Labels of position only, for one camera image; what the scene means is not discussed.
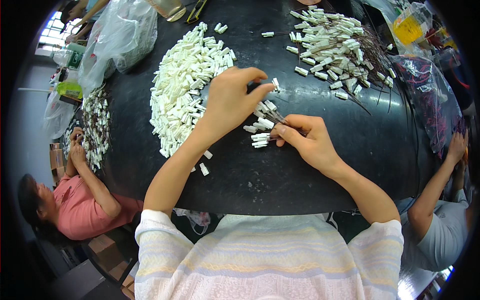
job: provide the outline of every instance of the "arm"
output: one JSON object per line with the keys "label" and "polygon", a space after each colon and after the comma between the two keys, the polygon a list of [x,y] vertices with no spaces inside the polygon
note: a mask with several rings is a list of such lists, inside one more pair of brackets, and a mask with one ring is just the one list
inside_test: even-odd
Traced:
{"label": "arm", "polygon": [[432,179],[430,179],[420,197],[418,197],[407,212],[408,221],[413,226],[413,229],[420,240],[423,239],[425,234],[427,234],[428,228],[430,228],[433,218],[433,209],[435,208],[445,185],[450,179],[450,175],[452,174],[456,163],[462,158],[467,142],[468,132],[465,135],[465,138],[460,133],[455,133],[452,136],[444,163]]}
{"label": "arm", "polygon": [[95,202],[100,205],[102,210],[112,218],[119,215],[121,205],[112,196],[108,188],[103,182],[95,176],[92,170],[88,167],[85,160],[85,149],[76,141],[72,142],[70,147],[70,156],[80,176],[87,184],[88,188],[95,198]]}
{"label": "arm", "polygon": [[[80,127],[75,127],[73,129],[73,132],[70,134],[70,147],[74,142],[79,143],[82,139],[81,135],[84,132],[82,131],[82,128]],[[68,176],[73,177],[78,174],[77,169],[73,165],[72,162],[72,157],[70,156],[70,152],[68,153],[68,160],[67,160],[67,169],[65,170],[65,173],[67,173]]]}
{"label": "arm", "polygon": [[302,128],[308,134],[303,137],[295,129],[277,124],[272,131],[272,135],[279,134],[282,137],[282,140],[277,141],[277,146],[288,142],[309,165],[340,184],[352,196],[362,216],[370,224],[400,221],[392,199],[338,156],[322,118],[288,115],[285,119],[291,126]]}
{"label": "arm", "polygon": [[88,20],[90,20],[90,18],[96,14],[97,12],[99,12],[102,8],[105,7],[105,5],[108,4],[108,2],[110,2],[110,0],[98,0],[95,5],[92,7],[91,10],[89,10],[86,15],[80,20],[80,22],[78,22],[74,28],[77,28],[79,26],[81,26],[82,24],[84,24],[85,22],[87,22]]}
{"label": "arm", "polygon": [[90,31],[90,29],[92,29],[94,23],[95,23],[95,22],[88,23],[87,25],[85,25],[85,27],[83,27],[83,28],[82,28],[79,32],[77,32],[76,34],[71,34],[71,35],[69,35],[69,36],[65,39],[65,43],[66,43],[66,44],[69,44],[69,43],[71,43],[71,42],[75,43],[75,42],[78,40],[79,37],[86,35],[86,34]]}
{"label": "arm", "polygon": [[257,68],[231,67],[212,80],[204,117],[153,178],[145,195],[144,210],[171,215],[190,171],[205,150],[239,126],[257,103],[273,90],[273,84],[263,84],[247,95],[247,84],[260,79],[267,79],[267,76]]}

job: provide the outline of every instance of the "right hand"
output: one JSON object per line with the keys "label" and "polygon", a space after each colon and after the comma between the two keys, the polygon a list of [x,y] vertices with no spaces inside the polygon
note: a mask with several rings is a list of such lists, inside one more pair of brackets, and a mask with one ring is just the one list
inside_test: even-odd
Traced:
{"label": "right hand", "polygon": [[448,153],[445,160],[450,160],[454,165],[462,159],[465,153],[465,148],[468,145],[468,131],[465,133],[465,137],[461,133],[455,132],[452,135],[452,140],[448,146]]}
{"label": "right hand", "polygon": [[67,36],[67,38],[65,39],[65,44],[69,44],[71,42],[76,43],[77,40],[78,40],[78,37],[75,34],[71,34]]}
{"label": "right hand", "polygon": [[72,133],[70,134],[70,143],[72,141],[79,141],[81,140],[83,137],[82,137],[82,134],[84,133],[84,131],[82,130],[82,128],[80,127],[75,127],[72,131]]}
{"label": "right hand", "polygon": [[285,142],[289,143],[310,166],[329,178],[334,177],[344,162],[333,148],[324,120],[303,115],[288,115],[285,120],[292,127],[307,132],[307,137],[303,137],[291,127],[278,123],[272,130],[272,135],[278,134],[282,140],[277,140],[276,145],[281,147]]}
{"label": "right hand", "polygon": [[86,151],[82,145],[80,145],[79,141],[72,141],[70,145],[70,158],[77,169],[82,163],[86,162]]}

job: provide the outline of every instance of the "plastic bag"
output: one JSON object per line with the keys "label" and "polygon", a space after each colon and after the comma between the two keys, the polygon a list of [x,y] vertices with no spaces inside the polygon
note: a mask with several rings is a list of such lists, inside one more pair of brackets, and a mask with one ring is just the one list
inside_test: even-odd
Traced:
{"label": "plastic bag", "polygon": [[145,0],[136,0],[130,7],[127,19],[138,21],[136,47],[113,58],[120,73],[128,72],[134,65],[152,52],[157,38],[156,10]]}
{"label": "plastic bag", "polygon": [[[193,231],[198,234],[202,235],[206,233],[208,225],[210,224],[210,214],[209,213],[202,213],[196,212],[193,210],[183,209],[183,208],[174,208],[173,209],[177,216],[186,216],[190,221],[190,226],[192,227]],[[203,226],[204,229],[201,233],[198,233],[195,230],[195,225]]]}
{"label": "plastic bag", "polygon": [[67,129],[74,113],[75,106],[60,101],[59,93],[53,91],[48,96],[42,127],[51,139],[58,139]]}
{"label": "plastic bag", "polygon": [[413,55],[396,55],[391,59],[407,84],[430,138],[430,147],[441,158],[452,132],[462,122],[462,112],[452,88],[431,60]]}
{"label": "plastic bag", "polygon": [[[140,36],[145,36],[141,29],[148,27],[146,20],[155,22],[150,27],[155,28],[156,40],[156,18],[151,18],[153,13],[156,15],[156,11],[143,0],[110,0],[92,27],[84,59],[79,67],[78,83],[82,86],[84,95],[89,95],[94,88],[101,86],[111,58],[122,59],[122,54],[139,46]],[[142,21],[142,28],[137,19]],[[135,62],[143,58],[134,54],[128,57],[135,57]]]}

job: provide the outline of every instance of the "forearm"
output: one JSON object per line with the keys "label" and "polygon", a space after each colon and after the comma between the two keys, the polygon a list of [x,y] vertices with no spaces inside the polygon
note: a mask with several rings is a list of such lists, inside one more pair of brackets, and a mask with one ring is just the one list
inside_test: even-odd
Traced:
{"label": "forearm", "polygon": [[144,209],[162,211],[168,216],[177,204],[190,171],[214,141],[207,141],[200,128],[193,130],[183,145],[153,178],[145,195]]}
{"label": "forearm", "polygon": [[92,29],[94,23],[88,23],[84,28],[82,28],[78,33],[76,33],[76,36],[84,36],[86,35],[90,29]]}
{"label": "forearm", "polygon": [[117,217],[120,213],[121,205],[112,196],[105,184],[95,176],[86,163],[78,166],[77,170],[103,211],[112,218]]}
{"label": "forearm", "polygon": [[78,175],[78,171],[73,165],[72,158],[70,157],[70,153],[68,153],[68,160],[67,160],[67,169],[65,170],[68,176],[73,177]]}
{"label": "forearm", "polygon": [[392,199],[375,183],[360,175],[345,162],[340,162],[338,173],[332,177],[357,204],[362,216],[371,224],[400,221]]}
{"label": "forearm", "polygon": [[444,163],[440,166],[440,169],[438,169],[437,173],[430,179],[425,189],[423,189],[420,197],[418,197],[408,210],[409,217],[418,218],[419,216],[431,216],[433,214],[433,209],[450,179],[455,164],[456,163],[447,156]]}

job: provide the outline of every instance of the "left hand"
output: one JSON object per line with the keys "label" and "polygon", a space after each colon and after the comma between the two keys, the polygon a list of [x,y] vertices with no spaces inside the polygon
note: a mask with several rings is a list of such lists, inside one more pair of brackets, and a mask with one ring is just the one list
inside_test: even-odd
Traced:
{"label": "left hand", "polygon": [[79,141],[72,141],[70,146],[70,158],[76,169],[78,169],[82,163],[86,162],[86,151],[82,145],[80,145]]}
{"label": "left hand", "polygon": [[212,80],[207,109],[195,125],[195,130],[202,130],[213,144],[238,127],[275,87],[273,84],[262,84],[247,94],[247,84],[250,81],[259,83],[267,78],[265,72],[253,67],[230,67],[222,72]]}
{"label": "left hand", "polygon": [[79,139],[82,139],[81,135],[84,133],[84,131],[82,130],[82,128],[80,127],[75,127],[72,131],[72,133],[70,134],[70,143],[72,141],[76,141],[77,138]]}
{"label": "left hand", "polygon": [[465,137],[461,133],[455,132],[452,135],[452,140],[448,146],[448,153],[445,160],[450,160],[454,165],[462,159],[465,153],[465,148],[468,145],[468,131],[465,132]]}

